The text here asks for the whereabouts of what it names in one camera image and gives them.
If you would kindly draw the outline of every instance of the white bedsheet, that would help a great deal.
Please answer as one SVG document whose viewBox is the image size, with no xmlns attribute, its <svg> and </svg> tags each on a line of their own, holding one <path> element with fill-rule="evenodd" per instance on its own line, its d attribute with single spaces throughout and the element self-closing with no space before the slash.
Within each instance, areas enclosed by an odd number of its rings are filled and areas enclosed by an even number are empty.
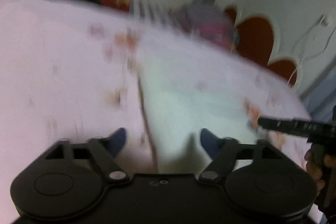
<svg viewBox="0 0 336 224">
<path fill-rule="evenodd" d="M 126 23 L 81 3 L 0 0 L 0 223 L 18 217 L 12 180 L 60 138 L 84 142 L 124 127 L 117 163 L 130 173 L 155 169 L 131 54 L 114 43 Z"/>
<path fill-rule="evenodd" d="M 126 36 L 130 30 L 136 39 Z M 125 41 L 134 42 L 135 49 L 122 49 Z M 247 126 L 251 113 L 252 118 L 255 113 L 309 118 L 286 84 L 258 66 L 181 33 L 79 1 L 0 0 L 0 55 L 1 223 L 17 217 L 9 195 L 13 178 L 59 138 L 85 141 L 126 127 L 120 165 L 131 172 L 155 168 L 144 134 L 137 69 L 164 171 L 181 170 L 187 165 L 180 160 L 190 155 L 197 159 L 191 171 L 209 162 L 198 145 L 202 127 L 251 143 L 256 139 Z M 122 92 L 120 105 L 116 90 Z M 279 135 L 273 135 L 278 145 Z M 279 148 L 302 165 L 309 148 L 305 140 L 280 139 Z M 314 210 L 318 221 L 321 214 Z"/>
</svg>

